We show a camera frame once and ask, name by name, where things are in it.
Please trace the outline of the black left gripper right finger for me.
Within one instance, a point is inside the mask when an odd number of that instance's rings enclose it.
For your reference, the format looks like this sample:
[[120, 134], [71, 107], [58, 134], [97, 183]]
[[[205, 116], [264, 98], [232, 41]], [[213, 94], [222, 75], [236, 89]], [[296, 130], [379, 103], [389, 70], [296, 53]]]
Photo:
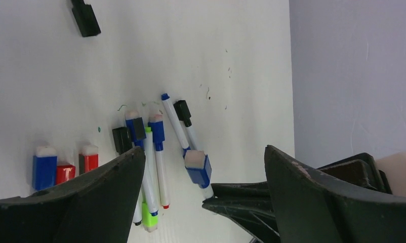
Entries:
[[406, 197], [342, 181], [272, 145], [264, 162], [282, 242], [406, 242]]

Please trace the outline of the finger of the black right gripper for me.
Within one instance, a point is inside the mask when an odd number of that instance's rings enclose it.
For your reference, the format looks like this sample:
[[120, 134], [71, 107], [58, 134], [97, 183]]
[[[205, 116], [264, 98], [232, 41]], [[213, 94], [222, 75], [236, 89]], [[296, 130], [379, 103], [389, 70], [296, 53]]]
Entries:
[[[376, 167], [368, 153], [339, 160], [319, 170], [359, 187], [392, 193], [385, 173]], [[204, 209], [230, 219], [253, 237], [252, 242], [281, 241], [267, 182], [215, 183], [213, 191], [215, 196], [204, 200]]]

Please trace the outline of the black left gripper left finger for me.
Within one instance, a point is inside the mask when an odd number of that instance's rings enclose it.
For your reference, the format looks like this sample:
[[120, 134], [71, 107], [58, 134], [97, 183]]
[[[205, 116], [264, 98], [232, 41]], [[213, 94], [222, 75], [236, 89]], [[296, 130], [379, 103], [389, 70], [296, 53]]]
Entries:
[[135, 147], [62, 184], [0, 199], [0, 242], [127, 242], [144, 168]]

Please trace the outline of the blue capped pen left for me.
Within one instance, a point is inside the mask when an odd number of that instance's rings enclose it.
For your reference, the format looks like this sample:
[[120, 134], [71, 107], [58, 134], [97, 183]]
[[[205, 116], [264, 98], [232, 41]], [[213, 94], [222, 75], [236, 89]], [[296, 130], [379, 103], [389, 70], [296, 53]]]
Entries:
[[56, 184], [58, 154], [51, 146], [37, 146], [32, 164], [32, 188], [44, 190]]

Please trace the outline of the black pen near cloth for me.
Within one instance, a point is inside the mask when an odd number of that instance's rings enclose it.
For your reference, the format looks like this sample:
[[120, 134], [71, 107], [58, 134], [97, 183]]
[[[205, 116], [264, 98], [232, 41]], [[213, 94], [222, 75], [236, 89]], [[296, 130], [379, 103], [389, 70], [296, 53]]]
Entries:
[[82, 37], [99, 35], [101, 29], [92, 6], [83, 0], [71, 0], [71, 3], [72, 13]]

